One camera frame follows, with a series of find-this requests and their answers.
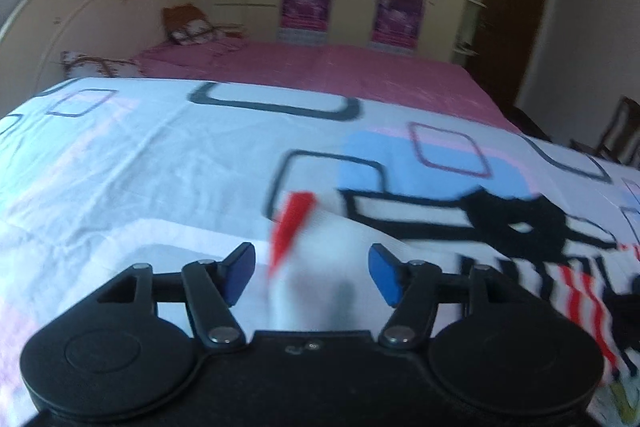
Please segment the cream curved headboard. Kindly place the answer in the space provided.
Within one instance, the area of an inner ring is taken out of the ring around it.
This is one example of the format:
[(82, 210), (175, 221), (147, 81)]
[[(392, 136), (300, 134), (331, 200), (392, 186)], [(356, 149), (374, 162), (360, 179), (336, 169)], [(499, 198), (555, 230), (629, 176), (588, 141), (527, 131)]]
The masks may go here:
[(163, 42), (162, 9), (190, 1), (20, 1), (1, 26), (1, 113), (62, 81), (64, 51), (129, 58)]

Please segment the lower right purple poster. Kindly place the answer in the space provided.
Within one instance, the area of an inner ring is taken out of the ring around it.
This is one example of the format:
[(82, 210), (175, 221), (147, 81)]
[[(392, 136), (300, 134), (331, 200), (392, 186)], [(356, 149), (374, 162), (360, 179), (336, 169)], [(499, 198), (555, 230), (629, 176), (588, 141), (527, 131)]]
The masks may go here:
[(424, 0), (378, 0), (368, 48), (413, 55), (424, 15)]

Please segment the white patterned pillow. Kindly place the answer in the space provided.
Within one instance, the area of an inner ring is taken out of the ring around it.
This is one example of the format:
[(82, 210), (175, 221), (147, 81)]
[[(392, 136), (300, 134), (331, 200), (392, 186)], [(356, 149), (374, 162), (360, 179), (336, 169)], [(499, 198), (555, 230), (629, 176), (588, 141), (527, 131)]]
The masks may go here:
[(62, 52), (61, 64), (66, 79), (144, 77), (142, 68), (135, 61), (113, 60), (80, 52)]

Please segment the striped knit sweater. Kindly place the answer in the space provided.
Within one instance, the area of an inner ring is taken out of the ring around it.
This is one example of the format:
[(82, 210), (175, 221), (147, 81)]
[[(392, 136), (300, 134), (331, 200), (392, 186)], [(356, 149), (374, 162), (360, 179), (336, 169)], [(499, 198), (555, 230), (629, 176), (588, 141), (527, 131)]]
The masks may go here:
[(489, 265), (597, 341), (603, 426), (639, 421), (639, 242), (567, 213), (544, 195), (479, 188), (454, 199), (335, 190), (292, 192), (271, 236), (269, 323), (289, 331), (379, 332), (390, 307), (369, 272), (381, 244), (404, 261), (469, 274)]

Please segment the pink bed cover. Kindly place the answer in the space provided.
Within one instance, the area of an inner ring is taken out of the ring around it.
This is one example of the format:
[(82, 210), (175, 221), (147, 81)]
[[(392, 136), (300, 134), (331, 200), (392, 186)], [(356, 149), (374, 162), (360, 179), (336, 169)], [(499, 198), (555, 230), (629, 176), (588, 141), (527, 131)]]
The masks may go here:
[(515, 132), (489, 95), (458, 65), (354, 46), (291, 46), (224, 38), (162, 43), (134, 57), (145, 76), (263, 84), (365, 98)]

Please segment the patterned white bed sheet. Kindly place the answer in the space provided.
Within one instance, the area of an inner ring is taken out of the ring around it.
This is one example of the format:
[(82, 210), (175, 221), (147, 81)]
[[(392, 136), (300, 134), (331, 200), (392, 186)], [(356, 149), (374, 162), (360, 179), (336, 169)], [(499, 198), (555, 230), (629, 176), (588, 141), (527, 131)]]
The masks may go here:
[[(271, 236), (292, 192), (544, 195), (639, 242), (639, 173), (462, 118), (241, 83), (67, 80), (1, 121), (1, 421), (6, 426), (603, 426), (584, 416), (437, 416), (415, 355), (380, 332), (270, 323)], [(27, 341), (117, 274), (177, 273), (242, 243), (243, 347), (202, 355), (134, 416), (40, 412)]]

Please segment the lower left purple poster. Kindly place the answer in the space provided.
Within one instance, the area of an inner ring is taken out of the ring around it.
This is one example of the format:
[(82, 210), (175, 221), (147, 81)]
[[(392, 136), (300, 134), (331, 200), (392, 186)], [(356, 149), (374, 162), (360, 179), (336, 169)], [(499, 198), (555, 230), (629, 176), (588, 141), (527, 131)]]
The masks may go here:
[(282, 0), (278, 40), (293, 46), (324, 46), (332, 0)]

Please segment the dark wooden chair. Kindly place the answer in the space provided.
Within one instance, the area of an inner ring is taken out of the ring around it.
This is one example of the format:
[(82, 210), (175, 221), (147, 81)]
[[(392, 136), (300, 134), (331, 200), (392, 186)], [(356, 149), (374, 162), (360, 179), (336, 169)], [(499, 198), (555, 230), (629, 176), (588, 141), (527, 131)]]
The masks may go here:
[(623, 96), (595, 147), (570, 140), (570, 148), (615, 164), (639, 168), (639, 103)]

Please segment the dark wooden door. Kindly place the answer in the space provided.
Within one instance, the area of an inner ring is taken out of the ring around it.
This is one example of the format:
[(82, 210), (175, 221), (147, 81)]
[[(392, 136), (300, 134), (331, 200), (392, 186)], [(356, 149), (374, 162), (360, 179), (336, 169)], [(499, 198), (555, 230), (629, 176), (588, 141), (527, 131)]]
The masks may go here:
[(546, 0), (482, 0), (466, 70), (500, 108), (514, 104)]

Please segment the purple poster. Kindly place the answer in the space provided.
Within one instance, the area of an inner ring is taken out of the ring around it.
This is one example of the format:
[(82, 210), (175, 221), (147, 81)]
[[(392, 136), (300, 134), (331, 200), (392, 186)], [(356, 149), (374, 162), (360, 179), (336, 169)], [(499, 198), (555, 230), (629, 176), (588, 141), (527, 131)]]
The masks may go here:
[(282, 0), (278, 40), (293, 46), (324, 46), (332, 0)]
[(424, 0), (378, 0), (368, 48), (413, 55), (424, 15)]

